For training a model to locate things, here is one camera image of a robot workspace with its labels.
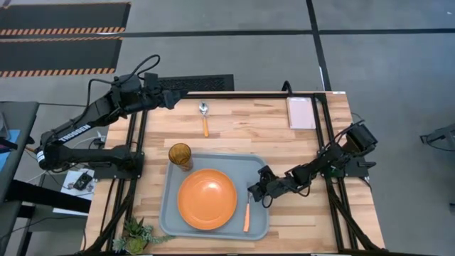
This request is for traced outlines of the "small green succulent plant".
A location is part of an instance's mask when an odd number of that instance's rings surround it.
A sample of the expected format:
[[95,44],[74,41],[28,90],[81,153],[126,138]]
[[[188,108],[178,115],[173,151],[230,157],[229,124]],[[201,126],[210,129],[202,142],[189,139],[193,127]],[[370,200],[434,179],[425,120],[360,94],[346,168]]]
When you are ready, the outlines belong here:
[[173,235],[154,235],[152,225],[144,225],[144,219],[138,221],[134,216],[124,222],[124,232],[120,238],[112,240],[112,249],[116,253],[129,255],[143,253],[148,245],[160,245],[174,239]]

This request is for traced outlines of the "amber glass cup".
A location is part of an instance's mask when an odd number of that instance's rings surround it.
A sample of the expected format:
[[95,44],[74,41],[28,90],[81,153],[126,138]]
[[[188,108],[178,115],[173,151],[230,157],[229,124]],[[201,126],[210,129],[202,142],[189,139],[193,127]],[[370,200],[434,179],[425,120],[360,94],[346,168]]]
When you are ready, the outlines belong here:
[[187,144],[174,144],[168,151],[168,158],[182,171],[190,171],[193,168],[192,152]]

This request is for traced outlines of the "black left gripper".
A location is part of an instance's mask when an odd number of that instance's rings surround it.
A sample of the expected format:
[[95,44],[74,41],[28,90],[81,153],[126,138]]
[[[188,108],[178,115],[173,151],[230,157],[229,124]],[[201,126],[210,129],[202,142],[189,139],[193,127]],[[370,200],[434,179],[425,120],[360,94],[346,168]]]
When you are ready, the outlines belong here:
[[184,98],[187,90],[151,90],[150,88],[143,88],[143,107],[145,109],[167,108],[172,110],[179,100]]

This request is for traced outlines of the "orange round plate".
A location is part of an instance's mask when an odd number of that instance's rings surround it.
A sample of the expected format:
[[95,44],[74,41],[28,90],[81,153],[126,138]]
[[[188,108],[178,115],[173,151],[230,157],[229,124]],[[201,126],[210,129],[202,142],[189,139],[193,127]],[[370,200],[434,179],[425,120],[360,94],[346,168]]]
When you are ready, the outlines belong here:
[[201,169],[185,178],[177,194],[182,219],[198,230],[214,230],[233,217],[237,190],[230,177],[215,169]]

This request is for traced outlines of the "white paper sheet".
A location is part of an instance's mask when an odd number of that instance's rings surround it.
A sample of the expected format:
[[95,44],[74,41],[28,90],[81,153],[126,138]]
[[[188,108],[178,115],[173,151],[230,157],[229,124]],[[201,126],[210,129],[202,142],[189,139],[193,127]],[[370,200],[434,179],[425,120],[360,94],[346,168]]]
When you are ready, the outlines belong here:
[[[92,181],[83,191],[74,189],[73,184],[85,172],[91,175]],[[58,192],[53,212],[88,216],[96,187],[95,172],[90,169],[67,171],[65,174],[54,174],[53,180],[57,183]]]

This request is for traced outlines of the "orange-handled metal spoon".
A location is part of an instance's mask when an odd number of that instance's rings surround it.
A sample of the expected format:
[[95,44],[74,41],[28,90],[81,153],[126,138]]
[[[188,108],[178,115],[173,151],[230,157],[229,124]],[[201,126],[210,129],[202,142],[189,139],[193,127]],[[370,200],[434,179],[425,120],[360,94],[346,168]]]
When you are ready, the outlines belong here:
[[200,113],[203,116],[203,132],[205,137],[209,137],[208,131],[208,121],[207,121],[207,113],[208,113],[208,105],[205,102],[201,102],[199,104]]

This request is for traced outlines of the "black aluminium table frame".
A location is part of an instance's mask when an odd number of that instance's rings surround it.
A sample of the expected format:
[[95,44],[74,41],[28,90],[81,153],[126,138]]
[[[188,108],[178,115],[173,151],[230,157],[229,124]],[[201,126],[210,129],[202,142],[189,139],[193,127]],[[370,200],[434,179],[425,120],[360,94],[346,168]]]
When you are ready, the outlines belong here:
[[[150,111],[142,142],[145,166],[137,181],[133,214],[158,225],[168,150],[179,142],[202,152],[253,153],[276,174],[314,159],[329,134],[346,128],[352,120],[345,93],[327,92],[325,97],[326,102],[318,105],[321,133],[289,128],[285,92],[192,92],[172,110]],[[209,137],[203,132],[201,102],[208,105]],[[269,214],[271,227],[261,240],[182,237],[150,245],[146,251],[154,255],[262,256],[337,250],[326,183],[321,177],[313,181],[307,197],[288,193],[275,199]]]

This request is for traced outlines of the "black hazard-striped floor mat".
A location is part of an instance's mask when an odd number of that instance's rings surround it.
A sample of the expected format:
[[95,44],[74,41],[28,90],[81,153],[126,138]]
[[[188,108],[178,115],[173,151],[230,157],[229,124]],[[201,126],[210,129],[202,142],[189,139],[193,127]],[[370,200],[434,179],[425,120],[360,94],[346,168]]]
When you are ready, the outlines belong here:
[[0,78],[112,74],[123,38],[0,40]]
[[132,4],[24,4],[0,6],[0,36],[120,33]]

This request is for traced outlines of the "grey plastic tray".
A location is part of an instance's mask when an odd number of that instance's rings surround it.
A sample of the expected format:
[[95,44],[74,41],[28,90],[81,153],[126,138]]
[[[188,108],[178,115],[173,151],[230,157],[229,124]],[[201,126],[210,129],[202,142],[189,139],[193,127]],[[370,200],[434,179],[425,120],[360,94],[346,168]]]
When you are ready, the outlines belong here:
[[[255,154],[192,154],[193,168],[182,171],[168,162],[159,215],[160,228],[168,235],[233,240],[260,240],[269,230],[269,211],[250,200],[250,229],[243,232],[247,188],[259,181],[258,171],[266,166]],[[178,212],[177,194],[183,180],[201,169],[215,169],[228,175],[237,190],[237,207],[231,219],[214,230],[198,230],[187,224]]]

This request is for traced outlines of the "small black controller device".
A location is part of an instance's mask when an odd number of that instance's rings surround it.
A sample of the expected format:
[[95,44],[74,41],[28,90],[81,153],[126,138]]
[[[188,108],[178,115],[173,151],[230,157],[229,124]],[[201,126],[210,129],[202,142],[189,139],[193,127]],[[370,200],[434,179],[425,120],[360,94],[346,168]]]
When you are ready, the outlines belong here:
[[87,172],[82,173],[80,177],[76,180],[76,182],[73,184],[73,188],[79,191],[83,191],[84,189],[87,188],[91,181],[92,181],[91,175],[89,175]]

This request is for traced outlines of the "orange-handled metal fork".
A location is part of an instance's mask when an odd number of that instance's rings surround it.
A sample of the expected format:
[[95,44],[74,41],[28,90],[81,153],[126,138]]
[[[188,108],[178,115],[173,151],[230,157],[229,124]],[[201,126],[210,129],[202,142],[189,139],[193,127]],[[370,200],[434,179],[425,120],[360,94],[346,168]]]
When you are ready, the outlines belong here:
[[243,232],[247,233],[250,229],[250,200],[252,197],[252,193],[250,191],[247,192],[247,205],[245,209],[245,218],[244,218],[244,226]]

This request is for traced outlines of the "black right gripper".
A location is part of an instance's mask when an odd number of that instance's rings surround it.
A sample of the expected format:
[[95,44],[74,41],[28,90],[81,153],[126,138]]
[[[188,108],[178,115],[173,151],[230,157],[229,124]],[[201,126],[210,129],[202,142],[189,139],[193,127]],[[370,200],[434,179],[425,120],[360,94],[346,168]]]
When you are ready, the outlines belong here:
[[264,185],[256,183],[247,189],[255,202],[263,201],[264,197],[278,198],[296,190],[296,182],[292,176],[265,176],[263,181]]

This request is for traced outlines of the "pink spiral notebook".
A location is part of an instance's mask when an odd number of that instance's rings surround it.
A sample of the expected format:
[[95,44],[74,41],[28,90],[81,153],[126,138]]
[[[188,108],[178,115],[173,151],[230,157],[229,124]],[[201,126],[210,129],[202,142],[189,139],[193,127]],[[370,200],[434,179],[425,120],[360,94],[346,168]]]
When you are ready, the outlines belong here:
[[309,97],[288,97],[287,113],[290,129],[310,130],[316,128],[314,109]]

